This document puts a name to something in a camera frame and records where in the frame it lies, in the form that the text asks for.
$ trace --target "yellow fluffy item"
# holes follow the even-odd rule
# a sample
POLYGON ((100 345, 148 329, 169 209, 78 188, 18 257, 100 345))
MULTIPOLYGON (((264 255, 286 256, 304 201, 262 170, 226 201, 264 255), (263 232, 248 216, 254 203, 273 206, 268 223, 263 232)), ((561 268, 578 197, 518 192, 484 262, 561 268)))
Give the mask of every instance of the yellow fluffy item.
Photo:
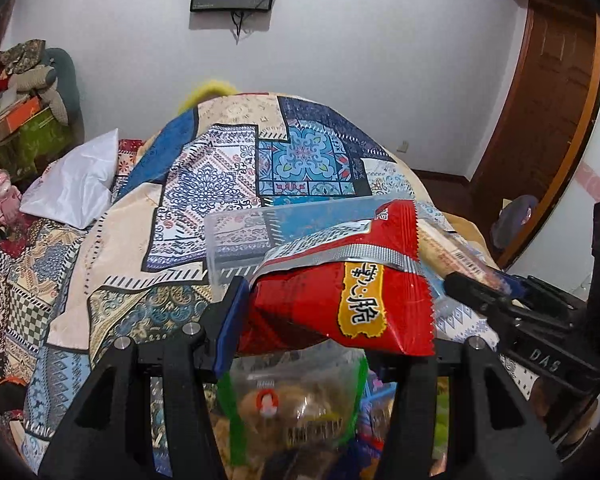
MULTIPOLYGON (((196 88, 184 101, 180 108, 178 109, 178 115, 183 114, 190 108, 198 106, 200 103, 204 101, 209 101, 209 99, 214 99, 216 97, 224 97, 227 95, 236 95, 238 90, 231 83, 226 83, 224 81, 216 81, 212 79, 211 81, 207 81, 202 83, 198 88, 196 88)), ((136 153, 136 164, 140 161, 142 156, 146 153, 151 145, 154 143, 155 137, 160 135, 160 132, 156 132, 149 139, 147 139, 142 146, 138 149, 136 153)))
POLYGON ((190 108, 194 106, 198 106, 200 103, 204 101, 208 101, 209 99, 213 99, 214 97, 224 97, 227 95, 236 95, 238 93, 235 86, 225 81, 216 81, 211 80, 205 83, 202 83, 198 88, 196 88, 184 101, 180 108, 178 109, 178 115, 186 112, 190 108))

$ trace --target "snack package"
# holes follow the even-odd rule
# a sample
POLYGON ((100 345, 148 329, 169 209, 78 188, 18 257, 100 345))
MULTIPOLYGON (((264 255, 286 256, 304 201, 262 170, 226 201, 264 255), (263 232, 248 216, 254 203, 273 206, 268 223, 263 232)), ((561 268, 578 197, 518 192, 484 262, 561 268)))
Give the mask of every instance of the snack package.
POLYGON ((431 296, 418 258, 416 209, 393 200, 270 250, 252 279, 238 353, 344 346, 433 355, 431 296))
POLYGON ((451 316, 456 308, 462 307, 462 303, 459 303, 445 294, 442 278, 433 272, 429 266, 422 264, 422 272, 429 282, 433 306, 433 319, 451 316))
POLYGON ((298 447, 334 446, 354 434, 367 373, 363 351, 325 341, 278 354, 277 361, 235 359, 218 383, 233 466, 298 447))
MULTIPOLYGON (((391 424, 396 383, 383 383, 369 371, 367 386, 360 401, 360 412, 353 443, 359 478, 370 480, 376 473, 391 424)), ((430 475, 446 467, 449 428, 449 378, 439 377, 436 396, 436 426, 430 475)))
POLYGON ((462 245, 434 221, 418 218, 420 257, 442 280, 452 272, 461 272, 470 278, 510 294, 511 288, 503 275, 480 261, 468 247, 462 245))

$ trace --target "wooden floor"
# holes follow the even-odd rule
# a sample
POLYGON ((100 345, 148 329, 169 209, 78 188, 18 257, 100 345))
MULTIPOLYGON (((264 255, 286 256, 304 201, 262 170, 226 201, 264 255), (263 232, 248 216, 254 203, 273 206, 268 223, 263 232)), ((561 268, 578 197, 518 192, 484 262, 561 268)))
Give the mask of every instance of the wooden floor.
POLYGON ((487 241, 491 256, 497 258, 501 251, 491 243, 490 229, 493 222, 487 213, 480 210, 480 204, 475 203, 469 192, 469 182, 455 175, 418 171, 414 173, 427 188, 433 203, 440 211, 461 216, 473 222, 487 241))

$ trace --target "white wall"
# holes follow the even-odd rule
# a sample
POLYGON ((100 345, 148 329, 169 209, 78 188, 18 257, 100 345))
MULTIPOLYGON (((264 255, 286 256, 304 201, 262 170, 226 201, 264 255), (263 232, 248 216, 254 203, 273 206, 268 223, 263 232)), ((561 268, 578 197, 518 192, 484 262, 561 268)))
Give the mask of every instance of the white wall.
POLYGON ((509 47, 509 57, 507 58, 507 64, 504 67, 504 74, 500 81, 500 89, 496 95, 496 99, 491 109, 491 114, 487 120, 487 125, 478 143, 478 148, 475 150, 474 157, 469 162, 466 173, 464 174, 468 180, 471 180, 474 176, 475 170, 478 169, 478 165, 482 160, 482 156, 489 145, 493 131, 496 129, 500 114, 504 107, 504 103, 509 95, 509 88, 513 81, 513 76, 516 73, 516 66, 518 65, 518 57, 520 55, 520 48, 522 47, 522 40, 525 36, 525 25, 526 25, 526 9, 529 0, 516 0, 518 2, 518 11, 516 12, 516 25, 513 29, 511 38, 511 45, 509 47))
MULTIPOLYGON (((600 176, 600 111, 582 160, 600 176)), ((593 268, 593 198, 572 180, 548 221, 509 269, 563 290, 578 287, 593 268)))
POLYGON ((520 9, 276 0, 236 44, 228 15, 191 16, 189 0, 17 0, 9 38, 44 38, 74 58, 87 138, 117 126, 147 138, 193 87, 220 78, 331 105, 391 150, 408 140, 414 168, 467 174, 509 87, 520 9))

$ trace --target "door panel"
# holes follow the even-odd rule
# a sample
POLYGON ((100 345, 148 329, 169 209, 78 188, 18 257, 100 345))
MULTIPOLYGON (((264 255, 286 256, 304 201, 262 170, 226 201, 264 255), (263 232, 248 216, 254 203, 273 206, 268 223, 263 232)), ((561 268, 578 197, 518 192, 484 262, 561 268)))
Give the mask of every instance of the door panel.
POLYGON ((595 22, 545 6, 532 12, 511 108, 471 182, 474 203, 484 215, 481 229, 498 219, 504 198, 542 199, 569 149, 589 90, 595 22))

